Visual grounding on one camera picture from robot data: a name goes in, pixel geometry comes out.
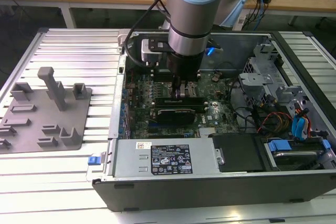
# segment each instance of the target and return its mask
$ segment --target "metal bracket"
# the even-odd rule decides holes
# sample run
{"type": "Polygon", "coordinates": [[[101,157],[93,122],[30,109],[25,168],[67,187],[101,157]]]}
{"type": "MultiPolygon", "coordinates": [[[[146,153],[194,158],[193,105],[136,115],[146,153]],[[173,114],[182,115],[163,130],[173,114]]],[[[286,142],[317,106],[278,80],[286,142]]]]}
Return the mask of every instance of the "metal bracket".
{"type": "Polygon", "coordinates": [[[109,140],[118,138],[124,74],[118,74],[114,89],[113,105],[109,127],[109,140]]]}
{"type": "Polygon", "coordinates": [[[253,53],[257,59],[275,61],[279,53],[275,50],[273,44],[261,44],[255,47],[253,53]]]}
{"type": "Polygon", "coordinates": [[[239,80],[247,96],[258,101],[261,101],[265,94],[264,85],[273,84],[273,80],[268,74],[242,73],[239,75],[239,80]]]}
{"type": "Polygon", "coordinates": [[[276,91],[278,102],[289,103],[301,90],[302,89],[300,87],[295,86],[292,87],[280,86],[276,91]]]}

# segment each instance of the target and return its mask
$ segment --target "slotted aluminum platform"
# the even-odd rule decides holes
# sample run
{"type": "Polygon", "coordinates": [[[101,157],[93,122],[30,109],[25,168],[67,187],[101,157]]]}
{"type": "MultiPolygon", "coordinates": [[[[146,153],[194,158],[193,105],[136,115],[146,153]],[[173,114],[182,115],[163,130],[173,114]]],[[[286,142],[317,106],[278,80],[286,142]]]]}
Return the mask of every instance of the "slotted aluminum platform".
{"type": "MultiPolygon", "coordinates": [[[[336,108],[336,60],[314,38],[302,32],[280,32],[314,81],[336,108]]],[[[294,85],[298,81],[288,66],[283,67],[294,85]]]]}
{"type": "MultiPolygon", "coordinates": [[[[300,204],[110,212],[87,182],[86,171],[88,157],[107,149],[119,58],[117,34],[118,30],[111,29],[51,29],[46,34],[38,34],[0,91],[1,117],[10,104],[8,91],[13,82],[25,81],[35,89],[44,88],[44,84],[35,78],[40,66],[52,66],[54,76],[65,86],[84,82],[93,89],[85,142],[80,150],[0,155],[0,223],[269,223],[269,219],[275,218],[285,219],[286,223],[335,223],[335,190],[300,204]]],[[[315,58],[309,54],[317,54],[320,49],[307,45],[312,51],[301,44],[291,44],[292,48],[298,46],[293,48],[297,53],[305,52],[299,57],[315,58]]],[[[322,61],[317,63],[325,64],[329,72],[334,73],[324,59],[322,55],[322,61]]],[[[316,69],[310,61],[303,63],[312,66],[309,71],[316,69]]],[[[323,82],[320,85],[335,88],[323,82]]],[[[325,89],[328,97],[333,99],[334,93],[330,91],[325,89]]],[[[102,170],[102,166],[93,167],[95,176],[102,170]]],[[[174,193],[174,188],[167,190],[174,193]]]]}

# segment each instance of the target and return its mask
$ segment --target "power supply label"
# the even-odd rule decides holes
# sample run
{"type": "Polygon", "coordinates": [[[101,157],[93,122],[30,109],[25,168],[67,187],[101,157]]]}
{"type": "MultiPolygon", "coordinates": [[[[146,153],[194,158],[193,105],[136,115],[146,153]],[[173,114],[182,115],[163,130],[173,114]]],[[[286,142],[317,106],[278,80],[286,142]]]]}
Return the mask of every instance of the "power supply label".
{"type": "Polygon", "coordinates": [[[151,172],[153,175],[193,173],[188,144],[152,145],[151,161],[151,172]]]}

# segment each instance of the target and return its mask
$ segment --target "table leg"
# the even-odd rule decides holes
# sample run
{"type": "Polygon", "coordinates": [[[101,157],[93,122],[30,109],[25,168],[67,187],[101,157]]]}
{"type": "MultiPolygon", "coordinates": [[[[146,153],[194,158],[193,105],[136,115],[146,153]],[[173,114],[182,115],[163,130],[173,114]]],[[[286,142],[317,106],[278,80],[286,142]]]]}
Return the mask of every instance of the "table leg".
{"type": "Polygon", "coordinates": [[[290,21],[288,22],[288,25],[290,25],[290,26],[294,25],[297,18],[298,18],[298,16],[292,16],[290,18],[290,21]]]}
{"type": "Polygon", "coordinates": [[[110,12],[109,12],[109,9],[104,9],[104,15],[105,15],[105,19],[107,19],[107,20],[110,19],[110,12]]]}
{"type": "Polygon", "coordinates": [[[243,25],[246,19],[246,16],[250,13],[249,9],[243,9],[242,12],[239,14],[239,17],[234,24],[232,31],[241,31],[243,29],[243,25]]]}
{"type": "Polygon", "coordinates": [[[70,7],[60,7],[67,28],[76,28],[75,18],[70,7]]]}

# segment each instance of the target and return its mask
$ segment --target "wire bundle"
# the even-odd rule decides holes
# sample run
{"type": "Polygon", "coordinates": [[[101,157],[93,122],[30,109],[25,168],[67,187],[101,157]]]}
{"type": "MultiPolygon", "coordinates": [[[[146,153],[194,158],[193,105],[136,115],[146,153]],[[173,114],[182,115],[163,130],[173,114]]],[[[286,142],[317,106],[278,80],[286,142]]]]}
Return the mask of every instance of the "wire bundle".
{"type": "Polygon", "coordinates": [[[251,15],[247,18],[246,23],[243,25],[243,28],[248,27],[249,24],[252,22],[257,22],[256,25],[253,28],[253,31],[256,30],[265,16],[265,11],[268,8],[268,4],[264,3],[263,0],[256,0],[256,6],[251,13],[251,15]]]}
{"type": "Polygon", "coordinates": [[[289,122],[293,120],[292,117],[287,113],[271,112],[266,116],[266,118],[261,123],[260,128],[257,131],[258,133],[260,133],[260,131],[263,129],[262,126],[264,126],[265,123],[269,121],[272,116],[278,120],[278,124],[276,128],[274,129],[274,133],[277,133],[277,134],[287,130],[289,127],[289,122]]]}

